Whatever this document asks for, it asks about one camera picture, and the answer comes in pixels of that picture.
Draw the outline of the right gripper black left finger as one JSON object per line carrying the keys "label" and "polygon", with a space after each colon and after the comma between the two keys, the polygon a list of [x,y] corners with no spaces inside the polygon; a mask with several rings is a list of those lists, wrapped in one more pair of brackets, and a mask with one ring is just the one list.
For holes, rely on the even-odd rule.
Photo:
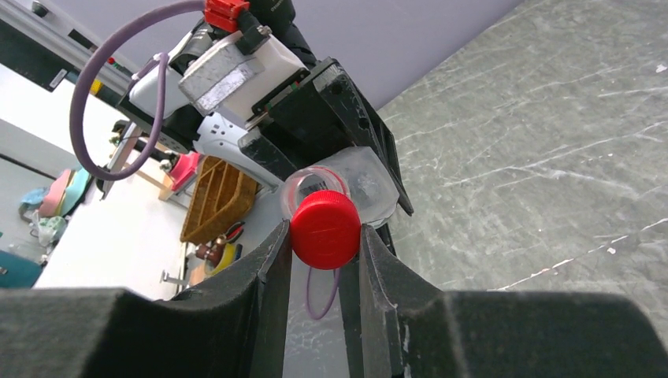
{"label": "right gripper black left finger", "polygon": [[4,377],[279,377],[291,282],[288,222],[173,299],[125,289],[4,289]]}

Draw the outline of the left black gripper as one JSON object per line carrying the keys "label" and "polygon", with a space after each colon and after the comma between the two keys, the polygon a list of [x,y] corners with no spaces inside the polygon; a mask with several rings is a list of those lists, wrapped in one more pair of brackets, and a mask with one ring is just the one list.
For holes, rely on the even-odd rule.
{"label": "left black gripper", "polygon": [[314,70],[268,111],[268,120],[239,140],[239,149],[281,180],[349,146],[379,156],[410,217],[414,207],[401,177],[395,138],[377,111],[334,58]]}

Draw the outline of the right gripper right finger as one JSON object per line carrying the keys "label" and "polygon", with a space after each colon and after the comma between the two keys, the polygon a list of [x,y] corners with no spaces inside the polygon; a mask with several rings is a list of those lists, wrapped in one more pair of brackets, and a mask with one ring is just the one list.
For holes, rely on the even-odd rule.
{"label": "right gripper right finger", "polygon": [[667,352],[627,298],[587,292],[441,291],[362,228],[367,377],[664,377]]}

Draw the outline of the clear bottle red label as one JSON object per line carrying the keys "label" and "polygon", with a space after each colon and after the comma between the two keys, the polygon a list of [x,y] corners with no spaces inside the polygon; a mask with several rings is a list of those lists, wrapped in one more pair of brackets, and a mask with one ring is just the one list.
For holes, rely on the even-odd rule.
{"label": "clear bottle red label", "polygon": [[290,219],[299,205],[317,191],[346,195],[361,222],[385,225],[395,212],[399,192],[379,157],[367,146],[352,146],[291,174],[281,190],[281,209]]}

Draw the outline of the red bottle cap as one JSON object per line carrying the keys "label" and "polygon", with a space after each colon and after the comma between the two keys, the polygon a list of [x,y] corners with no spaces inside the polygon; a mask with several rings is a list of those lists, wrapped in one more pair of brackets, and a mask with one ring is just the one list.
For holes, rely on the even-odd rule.
{"label": "red bottle cap", "polygon": [[343,267],[357,254],[362,222],[354,203],[338,191],[316,191],[290,220],[290,241],[297,257],[320,270]]}

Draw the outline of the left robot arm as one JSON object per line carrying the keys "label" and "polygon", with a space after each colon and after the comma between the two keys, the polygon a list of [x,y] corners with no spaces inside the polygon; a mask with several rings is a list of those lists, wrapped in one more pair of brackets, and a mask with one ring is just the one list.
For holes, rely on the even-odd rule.
{"label": "left robot arm", "polygon": [[367,146],[413,213],[393,134],[337,60],[315,58],[291,2],[186,1],[151,11],[138,28],[194,10],[202,20],[169,62],[183,98],[165,115],[164,136],[193,149],[195,122],[226,109],[250,127],[239,152],[280,180]]}

